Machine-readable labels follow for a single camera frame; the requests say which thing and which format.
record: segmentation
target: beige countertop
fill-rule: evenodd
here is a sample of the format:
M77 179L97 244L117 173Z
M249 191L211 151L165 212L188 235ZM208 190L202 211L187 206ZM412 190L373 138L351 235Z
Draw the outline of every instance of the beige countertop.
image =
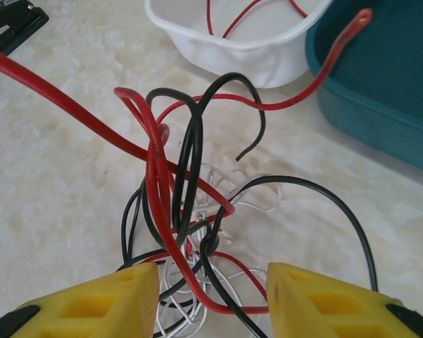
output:
M113 95L116 86L143 95L172 87L197 95L215 76L189 65L147 19L143 1L36 1L50 21L12 58L78 100L133 142L147 137ZM261 91L277 101L311 76ZM242 92L230 85L229 92ZM159 114L171 101L159 99ZM185 110L166 121L168 158L176 161L188 121ZM260 146L234 157L255 137L256 111L212 103L204 115L204 161L222 170L295 175L340 196L370 240L381 292L423 314L423 172L331 127L315 96L267 113ZM0 74L0 316L38 296L113 272L121 264L120 219L144 176L144 163L103 141L60 109ZM361 246L350 223L324 197L284 185L274 213L238 207L224 222L222 250L250 266L283 261L368 287ZM156 248L139 224L136 254ZM197 337L221 337L231 317L210 315Z

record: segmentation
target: white container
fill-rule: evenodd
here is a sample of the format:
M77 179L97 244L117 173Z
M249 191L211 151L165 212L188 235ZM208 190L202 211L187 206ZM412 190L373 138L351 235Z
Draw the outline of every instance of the white container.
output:
M257 88L285 85L307 69L305 35L332 0L297 0L303 19L288 0L262 0L227 39L221 38L252 0L211 0L215 36L208 34L206 0L146 0L150 20L163 28L191 63L222 75L244 74Z

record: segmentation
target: wire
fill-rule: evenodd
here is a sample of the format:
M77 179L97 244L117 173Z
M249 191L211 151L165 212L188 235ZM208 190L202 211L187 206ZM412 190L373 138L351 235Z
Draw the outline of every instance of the wire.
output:
M146 221L147 228L149 229L150 234L152 235L153 239L156 243L165 249L165 245L161 236L156 229L155 223L152 221L152 216L150 213L150 206L149 206L149 198L147 197L147 190L145 188L145 183L142 189L142 213L144 215L144 220Z
M263 298L266 299L266 291L265 291L264 287L259 283L259 281L256 279L256 277L253 276L253 274L251 273L251 271L244 264L242 264L240 261L238 261L237 259L235 259L234 257L232 257L232 256L230 256L230 255L228 255L226 253L215 252L215 255L218 256L218 257L221 257L221 258L225 258L225 259L227 259L227 260L229 260L229 261L237 264L241 268L241 271L244 272L244 273L246 273L249 276L249 278L252 280L252 282L254 283L254 285L258 288L258 290L260 290L261 294L263 295ZM152 251L151 253L140 255L139 257L135 258L133 261L134 261L134 263L137 263L137 262L142 261L142 260L144 260L144 262L157 261L157 260L162 259L162 258L165 258L167 256L169 256L169 254L167 252L165 252L162 249L159 249L157 251ZM218 272L218 273L221 275L221 277L224 277L224 275L221 272ZM176 288L176 286L178 284L179 284L179 282L176 285L174 285L171 288L169 288L169 290L172 291L172 289L177 289L175 291L178 291L179 288ZM189 304L183 304L183 303L177 304L177 306L187 306L187 305L189 305ZM175 327L179 327L185 321L186 320L181 320L181 321L179 320L179 321L177 321L174 325L171 325L170 326L170 329L171 330L168 330L169 329L168 328L168 329L165 330L165 332L168 333L168 332L173 331L175 329ZM156 336L154 336L154 337L161 337L161 336L162 336L162 333L161 332L157 332Z
M120 228L120 245L122 247L122 257L124 260L124 263L128 262L128 250L127 250L127 221L128 221L128 213L130 212L130 208L132 207L132 204L134 200L138 197L140 194L139 189L133 193L133 195L130 197L122 217L122 223Z
M263 276L264 276L264 278L265 278L265 280L266 280L266 278L267 278L267 271L266 270L263 270L263 269L258 269L258 268L249 268L248 269L251 273L258 273L258 274L263 274ZM231 280L231 279L233 279L233 278L235 278L235 277L238 277L238 276L240 276L240 275L245 275L246 274L246 272L245 271L243 271L243 270L240 270L240 271L238 271L237 273L233 273L233 274L231 274L231 275L229 275L229 276L227 276L227 279L228 280ZM200 280L200 279L198 279L198 281L200 282L200 283L206 283L206 284L211 284L211 282L209 281L209 280Z
M208 245L208 239L202 240L200 244L200 257L203 263L203 268L206 271L206 275L210 279L214 288L218 292L219 296L224 300L228 307L233 311L233 313L240 319L240 321L247 326L247 328L256 336L260 338L267 338L267 335L249 318L246 311L233 300L233 298L228 294L227 290L220 284L219 279L215 275L208 256L206 253Z
M241 190L242 187L244 187L248 182L251 182L255 178L270 176L270 174L258 174L258 175L254 175L252 177L249 177L245 171L240 170L240 169L230 170L228 173L223 173L222 171L220 171L216 167L209 165L207 163L202 163L202 166L209 168L208 174L211 174L211 176L207 177L206 182L208 184L210 184L214 189L217 189L220 186L220 184L223 183L223 182L231 183L232 185L235 186L235 188L230 193L224 195L225 198L228 199L229 201L232 201L232 203L234 205L241 204L241 205L249 206L249 207L254 208L256 210L259 210L259 211L264 211L264 212L269 213L269 212L272 212L273 210L275 210L280 205L280 202L282 201L282 189L280 187L280 184L277 185L277 202L274 206L272 206L270 208L262 208L260 206L255 205L255 204L245 202L244 200L242 200L244 195L246 194L246 191L239 193L239 191ZM214 183L214 181L213 181L214 172L216 172L220 176L220 179L216 183ZM239 183L239 184L236 183L236 180L233 180L230 177L230 174L233 173L233 172L241 173L245 177L245 180L242 183ZM195 213L202 213L202 212L206 211L207 214L212 213L212 212L214 212L214 214L215 214L217 212L218 208L219 208L219 204L216 201L209 201L208 202L208 195L206 195L204 203L202 203L200 205L197 204L194 207L194 212Z
M191 257L191 259L188 260L188 263L190 265L195 265L197 263L197 260L194 257ZM160 281L160 285L161 288L163 289L171 289L172 285L170 284L170 276L176 274L176 272L174 272L174 269L176 269L176 265L172 263L172 259L168 258L166 261L166 264L164 266L162 275L161 275L161 281ZM206 284L202 283L202 288L203 290L206 290ZM161 335L163 335L164 337L173 337L176 336L178 334L181 334L183 331L185 331L188 327L191 327L192 325L195 325L196 323L198 323L198 327L196 327L196 329L192 332L192 334L194 334L195 332L197 332L201 326L204 324L205 319L206 319L206 315L207 315L207 311L204 310L202 312L202 318L199 322L196 322L196 316L199 314L200 310L201 310L201 304L198 302L198 300L196 299L196 297L194 296L194 294L192 294L192 308L191 311L184 311L182 309L182 304L179 303L175 297L172 295L170 297L170 303L169 303L169 307L172 307L172 305L177 309L177 311L179 311L183 318L181 320L181 323L177 326L177 328L175 329L175 331L172 331L171 333L167 332L167 330L163 329L163 326L161 325L161 316L164 314L163 309L159 309L158 308L158 312L156 315L156 322L158 323L158 327L160 328L160 333Z
M210 184L210 185L212 185L214 188L216 188L219 184L221 184L222 182L225 182L225 180L228 180L228 175L230 174L230 173L232 173L232 172L236 172L236 173L241 173L244 177L248 177L248 175L244 172L244 171L242 171L242 170L231 170L229 173L227 173L227 174L224 174L224 173L222 173L222 172L220 172L220 170L218 170L217 168L215 168L215 167L213 167L213 166L211 166L211 165L208 165L208 164L206 164L206 163L202 163L202 166L205 166L205 167L207 167L207 168L209 168L210 170L209 170L209 172L208 172L208 177L207 177L207 180L206 180L206 182L208 183L208 184ZM214 172L217 172L218 174L220 174L220 178L216 181L216 182L214 182L214 175L211 175L211 173L214 173ZM191 234L193 234L193 233L195 233L195 232L198 232L200 229L202 229L202 228L204 228L204 227L206 227L207 228L207 232L209 233L210 232L210 230L211 230L211 225L210 225L210 222L208 221L208 220L200 220L200 221L198 221L197 223L194 223L193 225L191 225L189 228L188 228L188 235L191 235ZM257 281L257 279L256 278L254 278L254 276L251 276L250 275L250 273L251 273L251 270L252 269L250 269L250 270L248 270L247 268L245 268L245 266L241 263L241 262L239 262L237 259L235 259L235 258L233 258L233 257L231 257L230 255L227 255L227 254L225 254L225 253L215 253L215 255L216 256L219 256L219 257L223 257L223 258L226 258L226 259L229 259L230 261L233 261L234 263L236 263L241 269L243 269L243 270L241 270L241 271L239 271L239 272L237 272L236 274L233 274L233 275L231 275L231 276L229 276L229 277L225 277L225 275L219 270L219 269L217 269L213 264L211 264L211 266L212 266L212 269L218 274L218 275L220 275L221 276L221 278L223 279L223 281L222 282L225 282L225 283L227 283L227 285L228 285L228 287L229 287L229 289L230 289L230 291L233 293L233 295L234 295L234 297L235 297L235 299L236 299L236 302L238 303L238 304L240 304L241 303L241 301L239 300L239 297L238 297L238 294L237 294L237 291L235 290L235 288L232 286L232 284L230 283L230 279L231 278L233 278L233 277L236 277L237 275L240 275L240 274L242 274L242 273L247 273L247 271L249 272L249 274L248 274L248 276L249 277L251 277L252 279L254 279L255 280L255 283L257 283L258 281ZM162 254L162 255L159 255L158 257L152 257L152 258L150 258L149 259L149 261L155 261L155 260L157 260L157 259L159 259L159 258L161 258L161 257L164 257L164 256L167 256L167 254L166 253L164 253L164 254ZM169 271L168 271L168 273L166 274L164 274L163 275L163 279L162 280L166 280L166 281L168 281L170 278L169 278L169 275L172 275L171 273L170 273L170 271L172 270L172 268L171 269L169 269ZM203 284L203 283L205 283L205 284L208 284L209 283L209 281L207 281L207 280L201 280L199 277L197 277L197 280L201 283L201 284ZM261 285L261 284L258 284L257 285L257 288L261 291L261 293L262 293L262 295L265 297L265 290L264 290L264 288L263 288L263 286ZM191 299L190 301L187 301L187 302L183 302L183 303L177 303L177 302L175 302L178 306L181 306L181 307L186 307L186 306L189 306L189 305L192 305L192 303L193 303L193 299ZM176 308L176 305L175 305L175 303L169 303L169 307L170 308ZM165 336L165 337L168 337L169 336L169 332L172 332L172 330L174 329L174 327L179 327L181 324L183 324L184 323L184 326L182 326L184 329L186 329L187 327L188 327L188 325L190 326L191 324L190 324L190 322L191 322L191 320L192 320L192 316L191 316L191 309L187 312L187 313L185 313L184 311L180 311L180 313L182 313L182 315L183 315L183 317L182 318L180 318L180 320L178 320L176 323L175 323L175 326L174 325L171 325L170 327L168 327L168 328L166 328L164 331L160 331L160 332L157 332L157 333L155 333L155 336L154 337L162 337L163 335Z
M266 299L266 291L265 291L265 289L264 289L264 287L261 285L261 283L259 283L259 281L256 279L256 277L255 276L253 276L253 274L252 274L252 270L255 270L255 271L257 271L257 272L261 272L261 273L263 273L264 275L266 274L266 272L265 271L263 271L263 270L259 270L259 269L248 269L243 263L241 263L240 261L238 261L236 258L234 258L234 257L232 257L232 256L230 256L230 255L228 255L228 254L226 254L226 253L221 253L221 252L215 252L215 254L214 254L215 256L217 256L217 257L221 257L221 258L225 258L225 259L227 259L227 260L229 260L229 261L231 261L231 262L233 262L233 263L235 263L235 264L237 264L240 268L241 268L241 270L239 271L239 272L237 272L237 273L234 273L233 275L230 275L229 277L225 277L225 275L224 275L224 273L222 272L222 271L220 271L219 269L217 269L213 264L210 264L210 266L211 266L211 268L217 273L217 274L219 274L220 276L221 276L221 278L224 280L224 282L226 282L227 283L227 285L228 285L228 287L229 287L229 289L232 291L232 293L233 293L233 295L235 296L235 298L237 299L237 302L238 303L241 303L241 301L239 300L239 297L237 296L237 292L236 292L236 290L234 289L234 287L232 286L232 284L231 284L231 282L229 281L230 279L232 279L232 278L234 278L234 277L236 277L237 275L240 275L240 274L242 274L242 273L245 273L245 274L248 274L248 276L250 277L250 279L252 280L252 282L254 283L254 285L257 287L257 289L261 292L261 294L263 295L263 298L265 298ZM153 260L155 260L156 258L155 257L153 257L153 258L150 258L149 260L150 261L153 261ZM191 264L191 263L194 263L194 257L192 258L192 261L189 261L189 263ZM177 266L176 265L171 265L170 266L170 268L168 267L170 264L171 264L171 262L172 262L172 260L171 259L168 259L168 261L166 262L166 265L165 265L165 268L164 268L164 271L163 271L163 276L162 276L162 280L161 280L161 284L162 285L164 285L165 287L171 287L171 284L169 283L169 280L170 280L170 278L169 278L169 276L170 275L172 275L172 269L173 268L177 268ZM199 277L198 277L198 280L200 280L200 283L202 284L202 285L204 285L204 284L208 284L209 283L209 281L207 281L207 280L202 280L202 279L200 279ZM184 316L184 318L186 317L186 316L189 316L189 312L188 313L185 313L184 311L183 311L183 316ZM184 319L184 321L182 321L183 323L185 323L186 324L186 321L192 321L192 320L194 320L193 318L190 318L190 317L188 317L188 318L186 318L186 319Z
M322 195L326 196L328 199L333 201L341 209L341 211L343 211L346 217L350 220L362 244L362 248L365 253L365 257L367 261L367 268L370 275L371 289L373 291L379 291L378 282L377 282L377 273L375 270L374 257L372 255L372 251L371 251L369 242L367 240L365 231L363 230L360 222L358 222L358 219L356 218L352 210L349 209L349 207L337 195L335 195L328 189L325 189L324 187L314 182L304 180L303 178L292 177L292 176L273 175L273 176L260 177L246 184L246 186L243 187L240 192L260 184L273 183L273 182L295 184L295 185L299 185L302 187L307 187L309 189L315 190L316 192L321 193ZM225 212L225 208L223 207L221 207L219 211L217 212L213 229L209 237L207 237L207 241L210 241L210 242L215 241L217 233L220 229L220 223L222 221L222 216L224 215L224 212Z
M139 216L139 207L141 206L141 192L136 198L136 206L134 207L134 215L132 220L132 227L130 228L130 235L128 237L128 259L131 259L133 256L133 243L134 243L134 234L136 232L136 224Z
M222 38L226 39L230 32L238 25L239 21L261 0L252 1L237 17L234 19L232 24L227 28ZM308 15L299 7L299 5L294 0L289 0L289 3L293 6L297 13L299 13L303 18L306 18ZM211 0L206 0L206 23L208 28L208 34L214 35L213 25L211 23Z
M191 312L192 312L192 308L190 308L188 311L187 311L187 314L188 315L191 315ZM155 332L154 334L153 334L153 338L159 338L159 337L162 337L162 336L164 336L165 334L169 334L169 333L171 333L172 331L174 331L175 329L177 329L181 324L183 324L184 322L186 321L186 319L184 318L184 317L181 317L177 322L175 322L175 323L173 323L171 326L169 326L169 327L167 327L167 328L165 328L163 331L164 332Z
M47 81L43 80L39 76L35 75L34 73L30 72L26 68L22 67L21 65L17 64L16 62L10 60L9 58L0 54L0 71L4 74L12 77L14 80L17 80L27 87L33 89L37 93L41 94L42 96L46 97L49 101L52 101L54 104L65 110L69 113L72 117L79 120L81 123L86 125L89 129L97 133L99 136L103 137L111 144L115 145L116 147L122 149L123 151L140 158L146 161L146 178L144 181L144 185L141 186L141 194L136 195L135 199L140 196L141 204L143 206L144 211L144 199L146 200L146 205L149 206L149 215L150 210L152 210L152 215L150 215L150 219L153 218L154 220L154 229L156 233L159 235L159 239L161 244L165 246L168 250L160 249L160 251L152 251L149 254L140 255L136 258L131 258L131 245L126 245L126 247L122 246L122 257L124 261L123 266L120 269L131 266L133 263L139 261L156 261L161 258L165 258L170 256L172 260L175 262L175 265L178 267L179 271L183 275L183 279L176 283L174 286L169 288L161 293L160 300L170 298L175 292L178 292L187 282L191 291L194 294L195 299L199 302L196 303L194 300L192 301L193 308L196 309L205 306L206 309L210 309L212 311L224 314L233 314L236 313L244 322L250 327L250 329L258 334L259 337L262 336L262 332L257 330L255 323L247 321L248 314L261 314L267 313L268 309L267 306L242 306L239 307L237 303L232 301L232 298L229 294L224 295L223 299L227 303L227 306L223 306L222 304L216 303L212 299L210 299L206 293L206 286L202 285L196 278L196 273L201 270L202 265L208 261L208 257L203 259L203 255L210 254L217 245L217 231L219 230L220 222L222 217L226 215L230 215L234 212L233 204L226 200L226 198L219 194L215 189L213 189L209 184L205 181L201 180L199 177L200 173L200 166L201 166L201 149L203 146L203 122L201 120L201 115L203 114L208 102L211 99L232 99L236 101L240 101L245 103L246 105L252 106L257 108L260 111L260 118L261 118L261 129L257 139L254 141L253 144L257 144L264 133L265 128L265 117L264 111L271 111L271 110L278 110L287 108L292 106L299 101L304 100L308 95L310 95L317 87L323 82L326 76L330 74L332 71L337 59L341 55L341 52L349 43L356 34L358 34L372 19L372 10L364 9L361 10L354 19L349 23L349 25L343 30L343 32L338 36L334 44L332 45L329 55L327 56L324 65L318 76L315 80L310 84L307 89L305 89L302 93L298 96L295 96L289 100L279 102L277 104L262 104L257 98L257 93L254 88L251 88L249 85L249 90L252 92L254 96L254 101L246 99L242 96L237 96L233 94L216 94L217 90L221 88L224 83L229 82L230 80L239 80L244 84L250 82L244 80L245 77L243 75L238 75L236 73L231 73L228 75L224 75L221 78L217 79L210 88L205 92L203 96L195 96L191 98L186 94L181 92L175 91L173 89L157 89L154 92L149 93L147 98L144 98L139 93L126 88L116 88L115 93L118 97L122 100L124 105L128 107L128 109L132 112L133 116L137 119L137 121L141 124L141 127L146 132L149 137L149 147L146 150L140 148L136 144L131 143L124 137L120 136L118 133L114 132L110 129L107 125L102 123L99 119L94 117L89 111L84 109L81 105L77 102L72 100L69 96L65 95L59 89L56 89L53 85L49 84ZM155 120L153 117L150 103L155 96L159 95L166 95L170 97L175 97L179 99L180 102L172 105L168 109L166 109L160 117ZM169 136L169 129L167 125L162 124L163 119L172 112L174 109L187 105L189 110L191 111L191 120L187 129L187 133L184 138L184 146L182 147L182 154L179 159L178 165L175 165L172 162L167 161L166 155L164 152L164 145L168 140ZM187 166L189 162L189 158L191 158L191 171L187 171ZM175 176L175 181L170 173L177 173ZM254 182L274 182L276 178L280 176L271 176L271 177L260 177L255 179L251 183L248 183L243 189L248 189L249 187L253 186ZM182 205L182 188L184 186L184 181L188 180L187 183L187 197ZM291 177L291 180L299 180L297 178ZM191 214L194 209L194 203L196 201L196 190L201 189L210 198L216 200L220 205L220 209L217 214L214 216L215 223L211 232L205 233L206 227L202 227L201 229L197 230L197 236L200 241L200 260L196 260L193 268L191 268L190 264L191 261L188 261L184 254L186 253L186 242L185 239L188 236L187 229L191 223ZM172 203L171 203L171 196L170 190L172 189ZM132 229L130 230L130 237L133 240L135 229L136 229L136 221L137 221L137 212L139 207L135 209L134 214L134 227L132 223ZM351 222L354 224L354 219L356 224L359 225L358 221L356 220L355 216L351 213L350 209L347 208L345 211L348 217L350 215L353 216ZM121 226L121 242L126 242L126 222L127 217L125 218L125 224L122 222ZM363 249L365 250L365 255L368 260L368 268L370 269L370 276L372 281L372 288L377 288L377 276L375 275L374 269L374 261L372 259L372 254L370 252L369 244L367 243L366 236L361 229L354 224L355 230L362 240ZM177 233L177 241L173 237L173 233ZM193 236L189 235L189 243L191 246L195 246ZM191 259L196 259L195 254L191 254ZM211 271L213 276L208 276L211 282L214 284L219 284L219 279L215 276L213 268L209 268L210 265L206 266L205 270ZM249 277L251 275L250 270L247 270ZM186 328L186 325L192 323L192 320L189 321L185 319L177 329L172 331L170 335L177 334L178 332L182 331Z

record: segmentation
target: red wire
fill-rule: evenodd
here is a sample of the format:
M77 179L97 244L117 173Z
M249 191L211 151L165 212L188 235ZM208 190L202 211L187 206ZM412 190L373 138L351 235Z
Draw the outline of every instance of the red wire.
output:
M266 289L260 283L260 281L257 279L257 277L255 277L255 275L240 260L238 260L237 258L229 255L228 253L219 252L219 251L216 251L213 255L216 256L216 257L227 259L228 261L231 261L235 265L237 265L241 270L243 270L244 273L247 275L247 277L252 281L253 285L255 285L255 287L261 293L263 298L267 301ZM142 263L154 262L154 261L157 261L158 259L166 258L166 257L169 257L169 256L170 256L170 254L168 252L159 253L158 255L154 255L152 257L145 259L144 261L142 261Z
M306 18L308 16L307 13L302 11L302 8L300 8L294 0L289 0L289 3L294 7L296 12L299 13L302 16L302 18Z
M211 24L211 0L206 0L206 23L208 26L208 33L213 34L213 25Z
M147 161L148 154L145 149L142 149L140 146L137 146L120 136L117 132L101 122L98 118L84 109L68 95L64 94L61 90L22 65L12 61L2 53L0 53L0 72L22 83L26 87L34 90L36 93L53 102L59 108L63 109L66 113L80 121L90 130L100 137L103 137L114 146L130 155L133 155L134 157ZM175 173L177 171L177 165L168 161L168 169L170 172ZM186 174L186 179L189 179L189 172ZM209 194L210 197L216 200L219 204L224 206L230 213L234 212L234 206L208 183L203 180L199 180L198 187Z
M257 104L256 102L250 101L242 96L232 94L216 94L214 99L232 99L243 102L249 106L257 109L263 109L266 111L283 109L293 104L304 100L310 95L324 80L326 76L331 72L335 62L341 54L343 48L347 43L361 31L372 19L372 10L364 9L361 10L349 25L343 30L338 36L334 45L332 46L329 55L322 66L319 75L315 81L298 96L292 99L280 102L278 104ZM164 149L163 149L163 137L160 134L162 128L160 123L163 118L175 108L182 106L182 104L175 104L169 107L163 114L155 121L152 112L150 111L149 105L145 102L144 98L132 91L131 89L117 88L116 94L124 101L136 119L141 123L147 135L150 138L149 150L138 147L131 143L119 134L110 129L107 125L103 124L100 120L94 117L89 111L81 107L77 102L72 100L69 96L65 95L59 89L56 89L53 85L43 80L39 76L30 72L21 65L8 59L6 56L0 54L0 71L12 77L13 79L23 83L27 87L35 90L48 100L54 102L57 106L68 112L72 117L85 124L95 133L108 140L123 151L136 156L137 158L146 161L146 184L147 194L149 198L149 204L153 212L153 218L155 224L160 232L161 238L166 245L170 255L174 259L175 263L182 271L184 279L187 281L191 290L195 293L197 299L203 303L204 306L212 311L224 314L233 314L233 312L226 306L218 304L211 300L207 294L201 289L200 284L197 282L194 273L192 272L189 264L182 252L179 250L175 243L174 237L170 231L170 193L169 186L172 180L169 179L169 172L175 172L177 166L174 163L168 162ZM228 202L222 195L215 191L209 184L204 181L199 182L199 187L214 198L218 203L223 205L229 213L234 211L233 205ZM247 314L260 314L267 313L267 307L254 306L254 307L243 307L243 310Z
M236 25L241 21L241 19L261 0L254 0L252 1L242 12L239 14L236 19L234 19L233 23L227 28L225 33L223 34L222 38L226 39L230 32L236 27ZM294 0L289 0L290 4L294 7L294 9L303 17L306 18L308 15L296 4ZM213 34L213 25L211 23L211 0L206 0L206 23L208 26L208 33L210 35Z
M236 19L234 19L233 23L227 28L224 35L222 36L223 39L226 39L228 34L233 30L233 28L236 27L236 25L239 23L239 21L254 7L258 2L261 0L254 0L251 4L249 4L242 12L237 16Z
M186 250L185 250L186 257L187 258L191 257L191 253L192 253L192 244L189 238L186 238Z
M336 62L339 59L339 56L346 47L347 43L349 43L350 40L352 40L363 28L365 28L371 22L372 16L372 10L368 8L362 9L360 12L358 12L354 19L352 19L352 21L343 29L343 31L336 38L317 77L300 94L290 99L287 99L286 101L275 104L259 104L243 96L234 94L215 94L213 96L213 99L239 101L250 107L254 107L256 109L264 111L277 111L280 109L285 109L293 106L294 104L297 104L298 102L303 101L304 99L309 97L324 82L325 78L333 70ZM202 96L195 96L194 100L199 101L201 98ZM162 123L162 121L167 115L169 115L175 109L183 105L184 104L182 102L177 102L171 105L170 107L166 108L158 117L157 123Z

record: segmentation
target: teal plastic tray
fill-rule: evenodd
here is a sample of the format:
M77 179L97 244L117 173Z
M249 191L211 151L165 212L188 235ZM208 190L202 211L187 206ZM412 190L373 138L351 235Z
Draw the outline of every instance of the teal plastic tray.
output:
M362 8L374 18L318 89L320 109L336 128L423 169L423 0L334 0L307 34L308 65L317 74Z

